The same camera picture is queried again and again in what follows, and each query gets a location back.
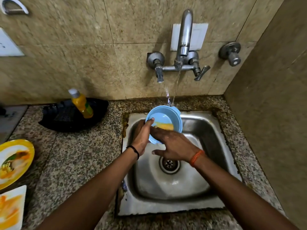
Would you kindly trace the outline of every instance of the blue plastic bowl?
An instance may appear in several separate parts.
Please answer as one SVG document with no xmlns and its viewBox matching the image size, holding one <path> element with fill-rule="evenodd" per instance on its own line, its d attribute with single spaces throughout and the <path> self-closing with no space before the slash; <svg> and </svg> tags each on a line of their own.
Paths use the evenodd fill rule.
<svg viewBox="0 0 307 230">
<path fill-rule="evenodd" d="M 147 115 L 146 121 L 154 118 L 152 126 L 156 125 L 156 122 L 160 123 L 172 123 L 174 131 L 182 132 L 182 119 L 180 117 L 180 111 L 174 106 L 157 106 L 153 108 Z M 153 144 L 162 143 L 149 135 L 149 141 Z"/>
</svg>

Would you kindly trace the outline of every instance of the sink drain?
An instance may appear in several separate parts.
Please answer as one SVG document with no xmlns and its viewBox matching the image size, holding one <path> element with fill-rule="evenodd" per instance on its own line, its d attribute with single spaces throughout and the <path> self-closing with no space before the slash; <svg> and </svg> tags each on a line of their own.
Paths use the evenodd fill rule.
<svg viewBox="0 0 307 230">
<path fill-rule="evenodd" d="M 164 157 L 159 159 L 160 169 L 166 174 L 175 174 L 180 169 L 180 161 L 169 160 Z"/>
</svg>

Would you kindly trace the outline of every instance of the yellow bottle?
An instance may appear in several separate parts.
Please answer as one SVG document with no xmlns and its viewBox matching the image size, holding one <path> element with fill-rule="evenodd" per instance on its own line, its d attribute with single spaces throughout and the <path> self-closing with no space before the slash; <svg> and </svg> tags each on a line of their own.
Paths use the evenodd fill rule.
<svg viewBox="0 0 307 230">
<path fill-rule="evenodd" d="M 78 108 L 83 117 L 86 119 L 93 117 L 94 114 L 93 109 L 86 101 L 85 96 L 75 88 L 71 88 L 70 90 L 68 90 L 68 92 L 72 96 L 71 98 L 72 103 L 75 104 L 76 108 Z"/>
</svg>

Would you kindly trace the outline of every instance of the sink basin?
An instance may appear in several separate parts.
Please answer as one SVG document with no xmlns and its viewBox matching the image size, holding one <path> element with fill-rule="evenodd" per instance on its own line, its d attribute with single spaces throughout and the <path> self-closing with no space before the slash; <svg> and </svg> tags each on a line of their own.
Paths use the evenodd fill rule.
<svg viewBox="0 0 307 230">
<path fill-rule="evenodd" d="M 122 151 L 131 144 L 136 125 L 146 113 L 129 115 Z M 209 111 L 181 112 L 182 133 L 224 170 L 241 179 L 218 120 Z M 152 155 L 163 144 L 148 143 L 144 155 L 126 175 L 118 192 L 119 216 L 223 208 L 225 205 L 203 177 L 184 161 Z"/>
</svg>

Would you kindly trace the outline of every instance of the bottle cap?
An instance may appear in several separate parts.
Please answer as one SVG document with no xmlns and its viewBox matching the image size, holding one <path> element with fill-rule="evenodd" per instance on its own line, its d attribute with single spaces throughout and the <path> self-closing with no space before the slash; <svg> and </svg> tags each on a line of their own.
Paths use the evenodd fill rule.
<svg viewBox="0 0 307 230">
<path fill-rule="evenodd" d="M 70 95 L 71 95 L 73 98 L 78 98 L 78 97 L 80 96 L 79 91 L 76 90 L 75 88 L 69 89 L 68 92 L 70 93 Z"/>
</svg>

